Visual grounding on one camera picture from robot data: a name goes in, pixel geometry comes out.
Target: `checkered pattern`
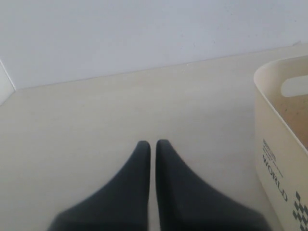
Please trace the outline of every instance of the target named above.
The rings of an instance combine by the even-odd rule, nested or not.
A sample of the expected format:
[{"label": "checkered pattern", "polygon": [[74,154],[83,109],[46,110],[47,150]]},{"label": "checkered pattern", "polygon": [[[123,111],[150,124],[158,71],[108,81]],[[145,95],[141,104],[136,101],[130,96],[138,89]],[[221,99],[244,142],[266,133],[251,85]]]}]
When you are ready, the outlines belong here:
[{"label": "checkered pattern", "polygon": [[308,208],[306,205],[302,205],[300,203],[300,195],[298,192],[296,192],[296,199],[294,201],[294,207],[293,210],[293,216],[295,220],[298,220],[300,222],[300,230],[301,231],[308,231]]}]

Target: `wall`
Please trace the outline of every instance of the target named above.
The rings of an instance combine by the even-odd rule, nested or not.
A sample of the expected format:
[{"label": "wall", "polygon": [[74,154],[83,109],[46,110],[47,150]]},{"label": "wall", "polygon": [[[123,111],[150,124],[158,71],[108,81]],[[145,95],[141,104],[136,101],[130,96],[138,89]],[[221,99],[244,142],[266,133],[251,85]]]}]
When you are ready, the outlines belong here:
[{"label": "wall", "polygon": [[308,42],[306,0],[1,0],[17,89]]}]

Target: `plastic bin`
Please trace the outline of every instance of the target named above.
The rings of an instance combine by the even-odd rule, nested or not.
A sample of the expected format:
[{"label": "plastic bin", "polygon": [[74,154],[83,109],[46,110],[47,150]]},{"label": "plastic bin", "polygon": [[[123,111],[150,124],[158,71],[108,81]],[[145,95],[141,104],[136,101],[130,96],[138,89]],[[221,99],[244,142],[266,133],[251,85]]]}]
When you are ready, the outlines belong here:
[{"label": "plastic bin", "polygon": [[266,64],[255,73],[256,168],[286,231],[308,231],[308,87],[284,97],[287,79],[308,76],[308,56]]}]

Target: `beige storage bin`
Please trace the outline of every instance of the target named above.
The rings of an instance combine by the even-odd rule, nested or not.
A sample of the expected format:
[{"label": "beige storage bin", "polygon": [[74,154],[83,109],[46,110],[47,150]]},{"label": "beige storage bin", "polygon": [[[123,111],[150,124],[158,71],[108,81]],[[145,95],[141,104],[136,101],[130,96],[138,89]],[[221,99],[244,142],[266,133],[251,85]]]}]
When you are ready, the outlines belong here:
[{"label": "beige storage bin", "polygon": [[286,231],[308,231],[308,86],[282,95],[287,79],[308,76],[308,56],[266,64],[255,73],[256,167]]}]

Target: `white wall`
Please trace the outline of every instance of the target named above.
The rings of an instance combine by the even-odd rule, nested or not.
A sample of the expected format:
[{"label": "white wall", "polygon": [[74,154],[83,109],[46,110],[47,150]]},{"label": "white wall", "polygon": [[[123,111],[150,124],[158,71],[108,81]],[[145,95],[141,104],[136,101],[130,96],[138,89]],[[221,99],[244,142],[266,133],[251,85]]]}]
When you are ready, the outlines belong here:
[{"label": "white wall", "polygon": [[17,89],[308,42],[307,0],[1,0]]}]

